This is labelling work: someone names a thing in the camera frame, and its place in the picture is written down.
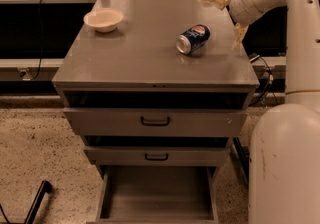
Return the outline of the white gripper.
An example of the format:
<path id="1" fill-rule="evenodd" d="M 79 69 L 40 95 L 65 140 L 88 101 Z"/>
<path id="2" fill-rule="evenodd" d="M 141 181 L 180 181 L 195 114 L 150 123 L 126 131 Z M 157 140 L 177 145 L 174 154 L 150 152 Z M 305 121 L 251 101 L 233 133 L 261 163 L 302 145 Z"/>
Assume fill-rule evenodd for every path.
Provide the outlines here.
<path id="1" fill-rule="evenodd" d="M 229 5 L 229 14 L 237 24 L 234 26 L 234 42 L 231 49 L 234 50 L 242 43 L 250 24 L 258 20 L 262 12 L 257 8 L 254 0 L 199 0 L 206 5 L 223 10 Z"/>

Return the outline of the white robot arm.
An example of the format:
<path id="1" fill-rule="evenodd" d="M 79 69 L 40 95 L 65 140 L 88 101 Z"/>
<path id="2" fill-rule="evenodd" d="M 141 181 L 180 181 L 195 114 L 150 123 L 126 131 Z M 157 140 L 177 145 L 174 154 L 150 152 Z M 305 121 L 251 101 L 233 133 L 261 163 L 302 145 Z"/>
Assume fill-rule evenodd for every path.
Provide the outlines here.
<path id="1" fill-rule="evenodd" d="M 287 8 L 285 102 L 252 133 L 248 224 L 320 224 L 319 0 L 202 0 L 229 8 L 234 46 L 266 12 Z"/>

